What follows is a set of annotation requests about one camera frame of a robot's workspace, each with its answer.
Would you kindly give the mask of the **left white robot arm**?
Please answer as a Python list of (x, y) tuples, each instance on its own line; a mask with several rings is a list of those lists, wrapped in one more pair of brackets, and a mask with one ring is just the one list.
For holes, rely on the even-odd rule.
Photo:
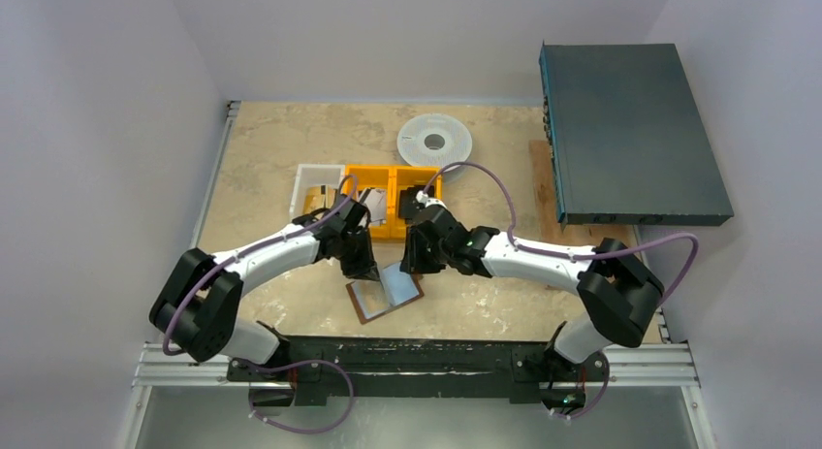
[(149, 311), (150, 323), (197, 362), (225, 355), (251, 363), (266, 380), (288, 370), (287, 342), (273, 327), (242, 320), (242, 298), (294, 269), (328, 259), (349, 279), (378, 280), (367, 229), (369, 211), (355, 201), (299, 216), (280, 232), (238, 249), (200, 248), (177, 260)]

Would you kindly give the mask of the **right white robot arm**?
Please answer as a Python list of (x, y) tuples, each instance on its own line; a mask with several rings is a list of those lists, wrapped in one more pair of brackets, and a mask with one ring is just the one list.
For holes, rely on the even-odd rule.
[(593, 353), (616, 344), (636, 348), (664, 293), (662, 282), (626, 245), (605, 238), (597, 245), (514, 243), (498, 229), (459, 223), (445, 204), (418, 191), (407, 225), (400, 269), (433, 274), (534, 281), (575, 294), (584, 314), (560, 327), (544, 353), (547, 371), (566, 378)]

